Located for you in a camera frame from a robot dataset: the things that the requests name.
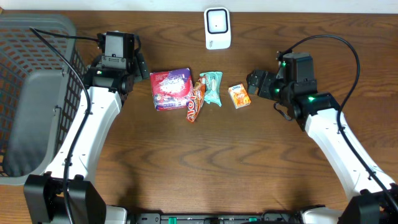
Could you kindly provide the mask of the small orange box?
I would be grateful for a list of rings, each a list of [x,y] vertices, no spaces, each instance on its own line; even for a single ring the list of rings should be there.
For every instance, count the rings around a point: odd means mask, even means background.
[[[228,93],[236,109],[251,104],[251,99],[242,83],[229,87]]]

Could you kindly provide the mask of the red purple snack pack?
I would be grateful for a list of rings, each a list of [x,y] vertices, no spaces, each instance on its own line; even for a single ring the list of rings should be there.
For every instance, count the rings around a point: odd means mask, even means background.
[[[150,84],[157,111],[186,108],[193,92],[189,68],[151,73]]]

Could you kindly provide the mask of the teal snack wrapper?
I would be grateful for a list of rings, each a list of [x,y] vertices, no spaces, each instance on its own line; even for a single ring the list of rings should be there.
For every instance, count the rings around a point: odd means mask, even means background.
[[[220,98],[220,85],[223,76],[222,72],[205,72],[200,74],[205,79],[206,92],[204,101],[208,104],[215,103],[222,106]]]

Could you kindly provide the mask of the orange snack bar wrapper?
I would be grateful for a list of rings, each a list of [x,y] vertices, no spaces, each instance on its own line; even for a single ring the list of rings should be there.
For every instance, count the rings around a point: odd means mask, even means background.
[[[205,92],[206,92],[206,78],[200,77],[193,87],[192,96],[190,97],[187,106],[188,108],[187,120],[191,123],[193,123],[196,120],[204,104]]]

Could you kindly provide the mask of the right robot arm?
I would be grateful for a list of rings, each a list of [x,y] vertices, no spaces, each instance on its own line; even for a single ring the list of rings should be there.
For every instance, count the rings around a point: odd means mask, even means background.
[[[340,105],[317,90],[313,59],[308,53],[279,58],[276,73],[254,70],[247,78],[248,92],[284,106],[283,117],[295,120],[312,138],[337,174],[349,201],[343,211],[323,205],[292,215],[299,223],[397,223],[397,209],[383,192],[397,200],[397,184],[369,156],[349,128]]]

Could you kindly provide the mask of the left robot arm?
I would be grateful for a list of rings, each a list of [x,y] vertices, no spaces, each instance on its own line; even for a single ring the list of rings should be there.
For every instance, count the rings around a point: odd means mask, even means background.
[[[69,132],[41,175],[31,174],[24,196],[32,223],[130,223],[126,208],[107,205],[95,189],[95,172],[109,129],[133,84],[149,77],[138,35],[98,34],[102,54],[78,80],[81,100]]]

